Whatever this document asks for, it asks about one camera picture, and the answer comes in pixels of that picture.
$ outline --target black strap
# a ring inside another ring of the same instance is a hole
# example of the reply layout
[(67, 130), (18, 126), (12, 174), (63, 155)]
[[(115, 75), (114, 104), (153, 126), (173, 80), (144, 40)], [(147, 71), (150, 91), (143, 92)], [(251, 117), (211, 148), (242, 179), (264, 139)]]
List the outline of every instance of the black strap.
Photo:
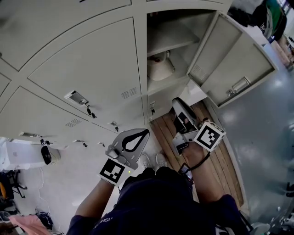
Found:
[(203, 163), (209, 158), (209, 156), (210, 156), (210, 152), (208, 152), (208, 154), (205, 156), (205, 158), (203, 158), (203, 159), (201, 160), (201, 162), (199, 162), (197, 165), (195, 165), (195, 166), (193, 166), (193, 167), (187, 169), (187, 170), (184, 172), (184, 174), (186, 174), (188, 171), (192, 171), (192, 170), (194, 170), (194, 169), (200, 167), (200, 166), (201, 166), (201, 165), (202, 165), (202, 164), (203, 164)]
[(248, 227), (249, 232), (251, 232), (254, 228), (251, 226), (251, 224), (248, 222), (248, 220), (243, 216), (242, 212), (239, 211), (240, 217), (245, 223), (245, 225)]

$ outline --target open locker door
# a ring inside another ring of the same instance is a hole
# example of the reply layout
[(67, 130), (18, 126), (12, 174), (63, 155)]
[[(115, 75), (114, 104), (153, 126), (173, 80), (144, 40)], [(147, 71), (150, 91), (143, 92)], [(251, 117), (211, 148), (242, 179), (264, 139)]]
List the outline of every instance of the open locker door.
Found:
[(217, 107), (268, 78), (277, 67), (236, 21), (216, 12), (188, 74)]

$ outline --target wooden floor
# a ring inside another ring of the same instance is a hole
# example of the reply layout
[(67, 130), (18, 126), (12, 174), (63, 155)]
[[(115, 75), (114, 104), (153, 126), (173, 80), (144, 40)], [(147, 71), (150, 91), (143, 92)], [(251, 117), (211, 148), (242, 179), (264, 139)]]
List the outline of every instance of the wooden floor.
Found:
[[(204, 103), (198, 102), (197, 104), (192, 105), (191, 108), (194, 110), (198, 121), (202, 121), (205, 117), (213, 121)], [(172, 140), (176, 134), (176, 129), (173, 123), (174, 119), (174, 114), (167, 113), (152, 121), (150, 126), (169, 161), (169, 166), (178, 171), (181, 165), (186, 163), (186, 159), (185, 156), (177, 155), (173, 152)], [(207, 162), (209, 163), (216, 180), (222, 186), (224, 193), (232, 195), (238, 207), (241, 207), (243, 205), (243, 197), (240, 184), (223, 141), (213, 152), (211, 152), (210, 158), (208, 158)]]

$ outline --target locker door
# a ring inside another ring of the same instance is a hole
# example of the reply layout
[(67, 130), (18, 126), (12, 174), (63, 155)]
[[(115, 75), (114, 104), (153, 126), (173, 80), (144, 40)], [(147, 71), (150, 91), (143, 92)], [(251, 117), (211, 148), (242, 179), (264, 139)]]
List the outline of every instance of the locker door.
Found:
[(99, 116), (141, 95), (133, 19), (98, 29), (68, 45), (29, 79), (68, 104), (85, 106), (65, 96), (78, 92)]
[(142, 98), (138, 97), (111, 110), (99, 112), (97, 118), (93, 120), (93, 123), (116, 132), (112, 122), (117, 124), (118, 133), (133, 128), (142, 128), (144, 125)]
[(218, 12), (212, 24), (189, 74), (221, 107), (256, 87), (277, 68), (262, 47), (229, 16)]
[[(76, 128), (85, 122), (19, 87), (0, 113), (0, 136), (33, 142), (40, 142), (42, 136), (54, 144), (67, 144), (64, 137), (71, 134), (76, 138), (75, 133), (80, 131)], [(97, 126), (95, 132), (97, 136), (103, 135), (105, 129)]]
[(130, 0), (2, 0), (1, 58), (19, 70), (42, 47), (70, 28), (129, 4)]
[(148, 95), (148, 121), (157, 119), (158, 117), (168, 113), (172, 108), (172, 100), (182, 93), (189, 77), (184, 78), (181, 84), (169, 86), (159, 92)]
[(81, 148), (84, 147), (83, 143), (85, 143), (91, 148), (94, 147), (99, 150), (105, 150), (104, 148), (107, 148), (116, 137), (117, 134), (114, 132), (83, 120), (78, 125), (73, 126), (64, 132), (57, 141), (63, 143), (63, 145)]

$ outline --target hand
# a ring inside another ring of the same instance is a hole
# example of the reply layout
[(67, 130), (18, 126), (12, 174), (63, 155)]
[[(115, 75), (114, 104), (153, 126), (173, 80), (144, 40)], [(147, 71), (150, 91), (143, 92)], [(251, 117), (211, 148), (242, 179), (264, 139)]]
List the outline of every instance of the hand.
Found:
[(190, 167), (198, 164), (204, 158), (203, 147), (195, 142), (190, 142), (189, 146), (183, 149), (183, 154)]

